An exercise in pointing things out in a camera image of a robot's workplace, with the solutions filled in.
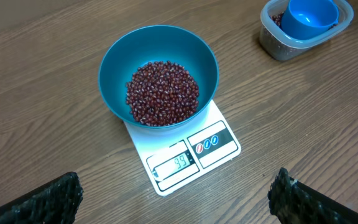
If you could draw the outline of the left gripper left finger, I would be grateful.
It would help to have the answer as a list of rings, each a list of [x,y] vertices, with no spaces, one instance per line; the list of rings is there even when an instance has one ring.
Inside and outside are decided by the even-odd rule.
[[[0,206],[0,224],[72,224],[83,200],[76,172],[67,172]]]

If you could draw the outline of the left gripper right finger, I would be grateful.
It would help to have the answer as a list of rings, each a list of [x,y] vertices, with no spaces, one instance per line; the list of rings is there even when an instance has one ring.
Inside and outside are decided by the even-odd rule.
[[[356,224],[358,213],[290,177],[281,168],[267,194],[280,223]]]

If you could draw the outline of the blue plastic measuring scoop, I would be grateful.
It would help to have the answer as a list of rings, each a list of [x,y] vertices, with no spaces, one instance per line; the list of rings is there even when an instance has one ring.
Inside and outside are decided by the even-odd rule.
[[[332,0],[289,0],[281,28],[294,39],[316,37],[339,20],[339,9]]]

